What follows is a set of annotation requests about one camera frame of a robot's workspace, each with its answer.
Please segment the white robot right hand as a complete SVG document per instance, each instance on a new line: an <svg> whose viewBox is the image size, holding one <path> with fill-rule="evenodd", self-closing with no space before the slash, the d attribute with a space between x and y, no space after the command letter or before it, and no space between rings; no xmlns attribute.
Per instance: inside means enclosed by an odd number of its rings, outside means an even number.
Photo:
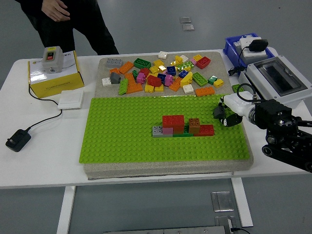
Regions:
<svg viewBox="0 0 312 234"><path fill-rule="evenodd" d="M234 114L226 117L225 108L231 109ZM242 100L237 94L224 95L214 109L214 118L219 119L226 127L232 127L242 122L243 117L255 124L255 105Z"/></svg>

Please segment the person's right hand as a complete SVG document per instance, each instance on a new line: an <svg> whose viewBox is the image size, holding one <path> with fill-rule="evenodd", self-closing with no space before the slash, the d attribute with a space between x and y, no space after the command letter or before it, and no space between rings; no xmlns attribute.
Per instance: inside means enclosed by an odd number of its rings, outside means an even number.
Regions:
<svg viewBox="0 0 312 234"><path fill-rule="evenodd" d="M55 22L70 20L67 6L61 0L43 0L42 12Z"/></svg>

